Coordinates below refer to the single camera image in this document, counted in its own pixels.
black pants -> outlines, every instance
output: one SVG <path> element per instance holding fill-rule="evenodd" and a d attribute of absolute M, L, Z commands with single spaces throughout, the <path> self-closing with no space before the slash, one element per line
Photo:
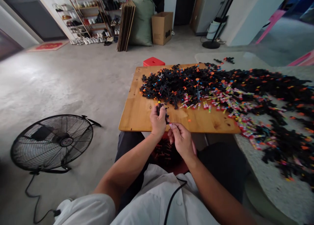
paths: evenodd
<path fill-rule="evenodd" d="M 121 132 L 115 162 L 144 139 L 141 132 Z M 238 146 L 226 143 L 215 143 L 198 152 L 198 158 L 217 181 L 242 203 L 246 177 L 246 161 Z M 148 164 L 153 164 L 153 162 L 152 158 L 147 160 L 139 176 L 124 193 L 121 198 L 118 213 L 124 209 L 141 190 L 144 172 Z"/>

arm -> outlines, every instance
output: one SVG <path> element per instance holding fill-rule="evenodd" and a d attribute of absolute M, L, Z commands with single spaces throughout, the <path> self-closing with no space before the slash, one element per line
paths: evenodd
<path fill-rule="evenodd" d="M 205 206 L 223 225 L 256 224 L 243 206 L 214 178 L 200 162 L 192 149 L 191 133 L 181 124 L 172 123 L 172 131 L 177 151 L 189 168 Z"/>
<path fill-rule="evenodd" d="M 114 201 L 116 211 L 119 208 L 121 196 L 140 174 L 150 154 L 163 136 L 166 129 L 165 115 L 164 106 L 160 109 L 159 116 L 154 106 L 150 114 L 151 134 L 118 159 L 94 190 L 93 193 L 109 195 Z"/>

floor fan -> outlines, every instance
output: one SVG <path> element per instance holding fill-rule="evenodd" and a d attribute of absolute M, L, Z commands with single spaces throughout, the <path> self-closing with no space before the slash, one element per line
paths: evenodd
<path fill-rule="evenodd" d="M 71 168 L 67 165 L 78 158 L 89 147 L 93 138 L 93 125 L 101 125 L 87 116 L 55 115 L 42 119 L 26 128 L 14 140 L 11 147 L 11 159 L 21 169 L 30 171 L 33 175 L 25 194 L 38 198 L 35 206 L 33 222 L 41 222 L 50 212 L 36 221 L 36 210 L 40 195 L 34 196 L 27 192 L 34 177 L 40 172 L 66 173 Z"/>

doormat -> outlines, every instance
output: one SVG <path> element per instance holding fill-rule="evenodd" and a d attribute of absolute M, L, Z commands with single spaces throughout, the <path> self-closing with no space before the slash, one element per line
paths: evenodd
<path fill-rule="evenodd" d="M 27 52 L 56 51 L 66 45 L 69 41 L 46 42 L 27 50 Z"/>

white bucket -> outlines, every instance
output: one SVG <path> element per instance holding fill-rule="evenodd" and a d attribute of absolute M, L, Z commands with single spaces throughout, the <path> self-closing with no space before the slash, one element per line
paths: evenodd
<path fill-rule="evenodd" d="M 222 28 L 224 27 L 226 23 L 222 23 L 220 29 L 219 29 L 219 32 L 218 34 L 221 32 Z M 214 35 L 219 27 L 220 23 L 219 22 L 215 22 L 215 21 L 212 21 L 207 29 L 207 36 L 206 38 L 209 39 L 209 40 L 212 40 L 214 38 Z"/>

